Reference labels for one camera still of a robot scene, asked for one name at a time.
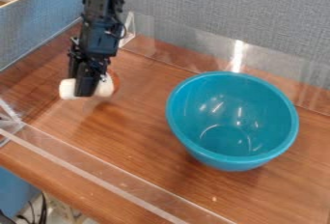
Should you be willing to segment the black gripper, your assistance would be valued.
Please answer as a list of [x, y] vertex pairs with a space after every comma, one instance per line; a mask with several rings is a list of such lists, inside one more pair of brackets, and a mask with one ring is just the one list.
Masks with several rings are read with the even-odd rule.
[[105, 81], [110, 57], [116, 56], [125, 25], [118, 19], [82, 20], [77, 37], [70, 39], [68, 77], [76, 79], [74, 95], [90, 97], [98, 81]]

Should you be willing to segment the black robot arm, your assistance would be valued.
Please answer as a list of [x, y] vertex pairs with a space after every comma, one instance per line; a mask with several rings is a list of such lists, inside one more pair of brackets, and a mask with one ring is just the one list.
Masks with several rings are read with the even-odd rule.
[[110, 58], [126, 34], [120, 20], [124, 0], [82, 0], [81, 30], [70, 39], [68, 77], [73, 79], [73, 96], [90, 97], [105, 79]]

